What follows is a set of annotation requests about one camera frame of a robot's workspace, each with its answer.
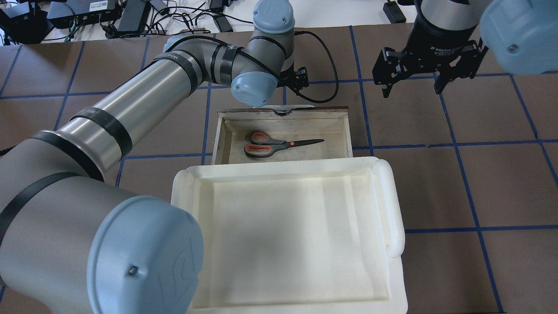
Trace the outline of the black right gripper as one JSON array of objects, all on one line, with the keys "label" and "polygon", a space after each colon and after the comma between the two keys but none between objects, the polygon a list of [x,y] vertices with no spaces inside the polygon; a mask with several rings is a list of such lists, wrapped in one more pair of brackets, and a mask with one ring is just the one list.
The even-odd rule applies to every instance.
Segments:
[{"label": "black right gripper", "polygon": [[382,48],[371,72],[374,83],[382,86],[382,95],[388,98],[394,84],[415,74],[438,72],[437,95],[455,79],[473,79],[489,50],[482,40],[470,40],[475,29],[446,30],[424,17],[416,18],[402,51]]}]

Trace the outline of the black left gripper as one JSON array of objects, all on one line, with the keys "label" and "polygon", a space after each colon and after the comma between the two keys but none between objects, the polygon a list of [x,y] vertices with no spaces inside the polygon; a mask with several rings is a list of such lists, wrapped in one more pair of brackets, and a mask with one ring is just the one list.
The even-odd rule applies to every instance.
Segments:
[{"label": "black left gripper", "polygon": [[307,68],[302,66],[301,68],[295,70],[294,66],[291,66],[290,68],[281,71],[277,81],[277,87],[286,87],[294,92],[299,92],[303,88],[309,87]]}]

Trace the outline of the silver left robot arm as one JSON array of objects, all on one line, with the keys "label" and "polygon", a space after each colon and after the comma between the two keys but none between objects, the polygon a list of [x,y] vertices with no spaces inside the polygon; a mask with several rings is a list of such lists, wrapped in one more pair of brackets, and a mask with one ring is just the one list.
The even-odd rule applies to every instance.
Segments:
[{"label": "silver left robot arm", "polygon": [[251,107],[292,67],[288,0],[259,0],[246,46],[175,35],[161,54],[56,130],[1,157],[1,284],[53,314],[185,314],[203,268],[193,215],[106,182],[203,83]]}]

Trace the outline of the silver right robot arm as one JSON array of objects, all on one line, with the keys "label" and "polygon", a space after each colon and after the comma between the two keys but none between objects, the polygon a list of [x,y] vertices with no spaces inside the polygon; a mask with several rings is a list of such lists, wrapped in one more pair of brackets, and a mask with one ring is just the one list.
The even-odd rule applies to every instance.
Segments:
[{"label": "silver right robot arm", "polygon": [[491,51],[502,69],[534,75],[557,68],[555,0],[401,0],[416,8],[402,51],[382,48],[372,69],[387,98],[415,74],[438,73],[436,94],[458,78],[473,79]]}]

